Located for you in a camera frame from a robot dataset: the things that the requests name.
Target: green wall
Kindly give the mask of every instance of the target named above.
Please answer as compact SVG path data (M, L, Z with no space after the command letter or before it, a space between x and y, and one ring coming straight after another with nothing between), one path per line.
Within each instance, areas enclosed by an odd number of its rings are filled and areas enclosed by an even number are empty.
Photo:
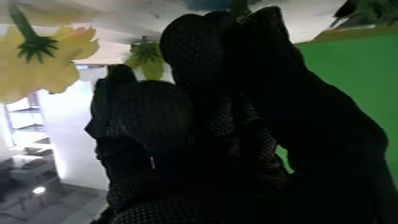
M388 132L398 186L398 35L306 44L301 49L313 72L354 97Z

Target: light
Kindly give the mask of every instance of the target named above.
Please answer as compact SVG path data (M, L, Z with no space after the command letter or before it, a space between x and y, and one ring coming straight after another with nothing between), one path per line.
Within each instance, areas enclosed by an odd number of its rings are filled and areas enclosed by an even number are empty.
M34 194L43 194L47 192L47 188L45 187L38 187L34 190L32 190Z

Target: yellow flower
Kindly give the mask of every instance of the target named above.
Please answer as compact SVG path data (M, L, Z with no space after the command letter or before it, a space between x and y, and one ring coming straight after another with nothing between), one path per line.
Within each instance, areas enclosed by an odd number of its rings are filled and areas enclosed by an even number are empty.
M47 89L54 93L63 93L68 86L79 80L79 70L72 60L88 58L98 51L98 40L93 41L96 30L93 28L61 27L50 36L57 42L52 44L57 49L48 48L54 57L43 55L27 61L25 56L18 56L22 49L18 46L25 42L16 26L9 27L8 35L0 41L0 103L16 102L27 95Z

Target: ceiling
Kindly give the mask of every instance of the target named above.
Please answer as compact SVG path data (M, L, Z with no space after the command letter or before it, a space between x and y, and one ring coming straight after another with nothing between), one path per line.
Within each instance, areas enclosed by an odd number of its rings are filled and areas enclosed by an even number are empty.
M102 48L79 63L112 64L127 59L132 40L144 35L159 39L168 24L184 14L207 13L201 6L210 1L215 3L215 0L20 0L20 3L41 32L52 33L64 24L98 29ZM9 25L6 2L0 0L0 33ZM343 3L345 0L263 0L253 10L267 5L281 6L292 41L299 43L327 29Z

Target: white wall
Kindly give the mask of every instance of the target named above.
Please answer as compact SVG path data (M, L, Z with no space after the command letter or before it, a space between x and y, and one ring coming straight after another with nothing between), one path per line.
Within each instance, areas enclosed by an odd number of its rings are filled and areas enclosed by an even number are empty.
M107 74L107 69L82 71L93 77ZM40 92L45 124L56 146L56 163L66 184L107 190L105 170L96 160L96 143L84 128L91 119L89 105L93 84L79 81L63 94Z

